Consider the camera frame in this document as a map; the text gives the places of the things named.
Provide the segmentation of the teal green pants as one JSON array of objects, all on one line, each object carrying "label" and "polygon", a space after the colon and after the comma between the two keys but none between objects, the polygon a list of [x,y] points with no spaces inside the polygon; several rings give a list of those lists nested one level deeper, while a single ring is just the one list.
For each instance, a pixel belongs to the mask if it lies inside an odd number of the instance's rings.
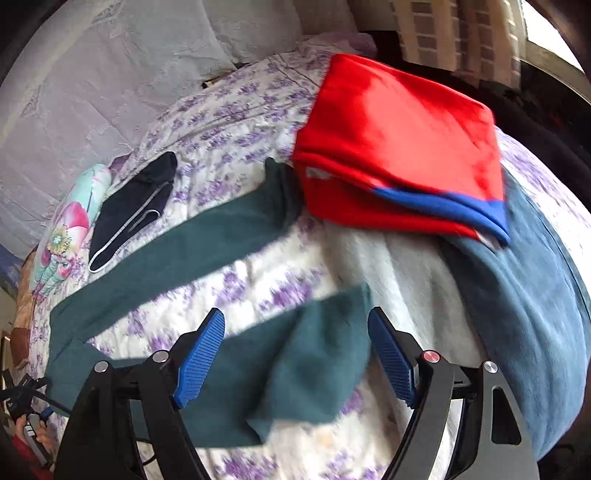
[{"label": "teal green pants", "polygon": [[274,271],[271,246],[290,233],[303,210],[294,169],[267,159],[263,183],[245,195],[156,237],[108,273],[57,304],[50,314],[46,368],[53,399],[72,406],[92,367],[104,359],[93,339],[151,301],[192,290],[197,312],[182,322],[191,331],[220,310],[228,336],[201,392],[181,411],[197,447],[266,443],[273,423],[335,420],[363,378],[370,358],[366,285],[319,300],[263,299],[250,307],[228,299],[204,280],[249,259]]}]

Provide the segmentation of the brown orange cushion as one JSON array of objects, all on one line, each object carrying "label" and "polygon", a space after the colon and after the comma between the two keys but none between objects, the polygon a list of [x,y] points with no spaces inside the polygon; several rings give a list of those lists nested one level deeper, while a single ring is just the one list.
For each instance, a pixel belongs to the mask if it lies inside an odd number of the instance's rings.
[{"label": "brown orange cushion", "polygon": [[34,266],[37,248],[26,257],[21,269],[21,281],[16,298],[16,314],[11,338],[11,356],[14,367],[22,369],[29,359],[31,322],[35,308],[35,298],[30,291],[29,283]]}]

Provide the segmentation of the grey blue fleece blanket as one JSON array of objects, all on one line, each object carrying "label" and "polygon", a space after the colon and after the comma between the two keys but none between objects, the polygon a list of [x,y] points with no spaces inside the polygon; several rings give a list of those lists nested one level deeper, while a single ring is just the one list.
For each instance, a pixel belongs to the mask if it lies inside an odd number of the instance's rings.
[{"label": "grey blue fleece blanket", "polygon": [[489,359],[504,374],[537,458],[570,429],[585,397],[590,296],[549,221],[505,172],[510,244],[446,237],[443,257]]}]

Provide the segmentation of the light grey blanket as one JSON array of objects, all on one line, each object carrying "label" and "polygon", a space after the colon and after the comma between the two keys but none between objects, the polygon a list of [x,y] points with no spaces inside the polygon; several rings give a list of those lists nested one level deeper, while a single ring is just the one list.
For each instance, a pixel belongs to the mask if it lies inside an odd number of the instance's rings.
[{"label": "light grey blanket", "polygon": [[394,328],[452,363],[481,364],[484,349],[435,239],[331,223],[325,233],[335,273],[347,283],[368,284]]}]

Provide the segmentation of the floral turquoise pink folded quilt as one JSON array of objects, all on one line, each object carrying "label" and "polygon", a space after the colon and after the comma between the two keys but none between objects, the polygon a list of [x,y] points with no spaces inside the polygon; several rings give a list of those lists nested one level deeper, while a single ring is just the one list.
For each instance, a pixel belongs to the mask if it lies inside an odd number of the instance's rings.
[{"label": "floral turquoise pink folded quilt", "polygon": [[48,294],[71,273],[111,185],[109,168],[96,164],[83,172],[58,204],[37,248],[29,289]]}]

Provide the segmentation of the navy folded garment white trim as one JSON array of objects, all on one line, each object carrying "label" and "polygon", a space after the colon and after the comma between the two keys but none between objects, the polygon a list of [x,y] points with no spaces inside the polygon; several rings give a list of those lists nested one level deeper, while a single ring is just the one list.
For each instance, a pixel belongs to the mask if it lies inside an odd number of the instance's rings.
[{"label": "navy folded garment white trim", "polygon": [[103,269],[128,240],[162,215],[176,169],[176,155],[164,152],[103,202],[90,242],[91,273]]}]

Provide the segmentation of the red garment with blue trim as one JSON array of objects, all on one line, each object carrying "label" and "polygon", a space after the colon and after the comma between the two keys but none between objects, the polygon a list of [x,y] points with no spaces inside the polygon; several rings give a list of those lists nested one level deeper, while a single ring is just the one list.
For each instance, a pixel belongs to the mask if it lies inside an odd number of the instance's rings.
[{"label": "red garment with blue trim", "polygon": [[322,220],[510,242],[493,114],[442,84],[335,55],[293,163]]}]

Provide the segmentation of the purple floral bedspread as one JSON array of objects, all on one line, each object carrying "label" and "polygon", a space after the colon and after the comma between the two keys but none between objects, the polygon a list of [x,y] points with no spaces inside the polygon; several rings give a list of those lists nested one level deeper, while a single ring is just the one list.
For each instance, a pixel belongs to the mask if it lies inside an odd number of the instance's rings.
[{"label": "purple floral bedspread", "polygon": [[[304,125],[332,55],[358,52],[360,37],[337,41],[318,36],[293,52],[243,67],[211,89],[170,107],[124,163],[121,186],[165,151],[178,159],[171,197],[162,216],[118,251],[125,258],[170,228],[202,211],[249,193],[263,181],[266,158],[287,160],[297,129]],[[270,254],[274,271],[255,259],[207,276],[209,289],[225,288],[228,299],[250,307],[256,301],[322,299],[348,285],[335,273],[321,221],[303,214]],[[95,348],[109,357],[144,357],[170,346],[186,332],[183,320],[197,312],[192,290],[149,302],[96,336]],[[400,443],[408,408],[387,392],[370,367],[334,421],[322,425],[276,423],[266,444],[201,452],[217,479],[374,479]]]}]

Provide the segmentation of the white embroidered pillow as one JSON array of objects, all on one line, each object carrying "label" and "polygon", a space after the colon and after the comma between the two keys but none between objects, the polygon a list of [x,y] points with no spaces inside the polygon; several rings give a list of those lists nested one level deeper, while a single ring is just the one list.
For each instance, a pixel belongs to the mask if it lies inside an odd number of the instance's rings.
[{"label": "white embroidered pillow", "polygon": [[26,255],[79,173],[231,68],[199,1],[65,3],[1,87],[2,245]]}]

